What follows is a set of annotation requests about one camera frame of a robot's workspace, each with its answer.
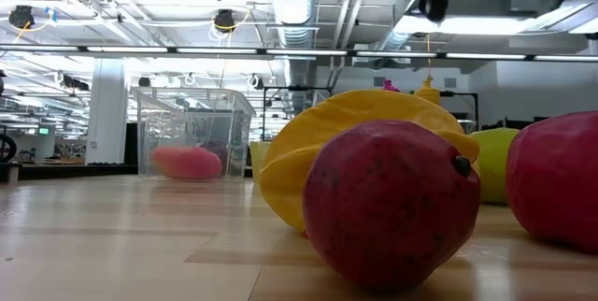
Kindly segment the black frame stand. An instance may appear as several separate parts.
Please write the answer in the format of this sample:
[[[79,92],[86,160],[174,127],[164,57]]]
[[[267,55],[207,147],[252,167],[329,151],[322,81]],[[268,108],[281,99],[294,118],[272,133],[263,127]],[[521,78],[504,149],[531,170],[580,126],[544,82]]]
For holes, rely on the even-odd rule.
[[[479,101],[476,93],[441,91],[439,106],[459,122],[466,134],[478,129]]]
[[[314,87],[306,85],[264,86],[262,99],[261,141],[271,140],[276,134],[276,128],[268,136],[266,119],[271,118],[266,111],[273,106],[273,101],[282,105],[282,119],[289,121],[302,111],[315,106],[319,101],[333,95],[332,88]]]

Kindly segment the small dark red fruit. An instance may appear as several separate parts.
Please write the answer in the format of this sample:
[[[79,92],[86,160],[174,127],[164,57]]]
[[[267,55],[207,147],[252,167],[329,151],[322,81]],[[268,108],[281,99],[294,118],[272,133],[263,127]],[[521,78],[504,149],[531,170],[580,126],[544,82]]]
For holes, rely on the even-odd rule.
[[[344,279],[373,291],[424,282],[471,236],[479,204],[471,162],[406,121],[364,122],[335,136],[303,192],[315,251]]]

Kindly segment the dark desk row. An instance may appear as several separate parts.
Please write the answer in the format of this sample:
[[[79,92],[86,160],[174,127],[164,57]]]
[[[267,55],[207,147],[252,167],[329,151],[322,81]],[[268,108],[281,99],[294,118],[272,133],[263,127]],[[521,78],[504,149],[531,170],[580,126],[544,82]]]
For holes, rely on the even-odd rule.
[[[546,117],[538,117],[534,116],[531,121],[519,121],[519,120],[511,120],[508,117],[504,117],[501,120],[498,120],[496,123],[486,124],[481,127],[482,130],[490,130],[495,128],[510,128],[510,129],[517,129],[521,130],[529,125],[532,125],[536,122],[541,122],[545,120]]]

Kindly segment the pale green cup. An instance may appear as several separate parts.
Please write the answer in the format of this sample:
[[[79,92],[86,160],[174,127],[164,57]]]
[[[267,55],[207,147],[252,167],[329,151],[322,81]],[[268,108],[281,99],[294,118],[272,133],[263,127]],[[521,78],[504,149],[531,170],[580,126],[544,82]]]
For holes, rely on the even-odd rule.
[[[270,141],[251,141],[249,143],[252,178],[255,183],[258,183],[259,181],[263,158],[267,153],[270,144]]]

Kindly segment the yellow toy starfruit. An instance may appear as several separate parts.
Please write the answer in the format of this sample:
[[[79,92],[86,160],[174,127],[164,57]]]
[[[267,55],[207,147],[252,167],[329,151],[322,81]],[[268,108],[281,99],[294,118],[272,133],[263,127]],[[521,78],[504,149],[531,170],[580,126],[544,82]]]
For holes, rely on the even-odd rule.
[[[447,110],[409,93],[352,90],[333,95],[290,120],[270,142],[257,182],[267,205],[298,233],[306,230],[302,195],[307,175],[322,146],[334,136],[374,120],[413,122],[451,143],[474,162],[478,142]]]

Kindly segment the long linear ceiling light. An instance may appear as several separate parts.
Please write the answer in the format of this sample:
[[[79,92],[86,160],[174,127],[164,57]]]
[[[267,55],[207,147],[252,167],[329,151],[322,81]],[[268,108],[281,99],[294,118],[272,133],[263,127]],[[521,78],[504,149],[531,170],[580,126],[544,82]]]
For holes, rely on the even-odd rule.
[[[115,57],[170,57],[185,58],[214,56],[218,59],[312,59],[367,58],[367,59],[421,59],[421,60],[475,60],[523,61],[538,63],[598,64],[598,55],[580,54],[531,54],[531,53],[474,53],[446,51],[383,51],[383,50],[316,50],[316,49],[265,49],[233,47],[151,47],[151,46],[66,46],[0,44],[0,51],[32,52],[54,55],[89,55]]]

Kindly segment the clear plastic bin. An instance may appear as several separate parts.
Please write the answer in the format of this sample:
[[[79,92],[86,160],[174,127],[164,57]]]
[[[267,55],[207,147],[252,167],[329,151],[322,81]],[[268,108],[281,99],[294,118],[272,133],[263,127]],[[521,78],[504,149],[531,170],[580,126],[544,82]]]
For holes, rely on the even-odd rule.
[[[139,87],[133,97],[139,175],[164,176],[150,162],[155,148],[200,147],[218,139],[228,144],[227,166],[218,178],[244,176],[250,123],[255,117],[244,94],[213,88]]]

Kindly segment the white column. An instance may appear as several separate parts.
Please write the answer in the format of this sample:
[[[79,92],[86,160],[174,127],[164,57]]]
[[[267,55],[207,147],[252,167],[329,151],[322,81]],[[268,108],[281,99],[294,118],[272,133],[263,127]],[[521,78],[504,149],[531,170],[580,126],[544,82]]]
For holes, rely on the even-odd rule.
[[[123,162],[129,84],[123,59],[94,59],[87,164]]]

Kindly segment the black wheel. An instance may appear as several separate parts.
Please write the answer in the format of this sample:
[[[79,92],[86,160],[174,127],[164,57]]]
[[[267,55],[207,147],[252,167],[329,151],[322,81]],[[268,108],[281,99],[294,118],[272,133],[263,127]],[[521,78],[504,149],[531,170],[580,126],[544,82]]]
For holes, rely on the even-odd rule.
[[[17,152],[15,141],[5,134],[0,134],[0,163],[8,163]]]

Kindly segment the yellow squeeze bottle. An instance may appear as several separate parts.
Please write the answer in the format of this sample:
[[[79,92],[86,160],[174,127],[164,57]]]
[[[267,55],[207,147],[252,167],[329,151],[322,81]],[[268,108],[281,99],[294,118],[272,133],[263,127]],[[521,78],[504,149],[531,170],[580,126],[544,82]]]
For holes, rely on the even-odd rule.
[[[421,86],[413,93],[415,96],[425,99],[435,105],[440,105],[441,91],[433,86],[434,79],[428,75]]]

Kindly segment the red toy apple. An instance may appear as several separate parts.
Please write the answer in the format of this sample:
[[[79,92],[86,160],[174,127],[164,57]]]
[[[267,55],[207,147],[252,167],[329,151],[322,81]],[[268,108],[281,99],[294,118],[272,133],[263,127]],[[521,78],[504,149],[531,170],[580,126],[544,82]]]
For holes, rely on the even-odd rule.
[[[598,111],[520,130],[508,150],[505,190],[530,235],[598,253]]]

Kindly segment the yellow-green toy fruit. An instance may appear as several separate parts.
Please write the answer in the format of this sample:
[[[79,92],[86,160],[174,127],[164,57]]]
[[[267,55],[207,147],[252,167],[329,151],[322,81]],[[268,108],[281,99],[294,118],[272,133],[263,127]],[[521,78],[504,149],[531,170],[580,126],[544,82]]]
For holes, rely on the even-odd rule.
[[[481,183],[481,202],[484,204],[507,204],[505,167],[508,149],[518,132],[513,128],[495,128],[471,134],[480,147],[476,164]]]

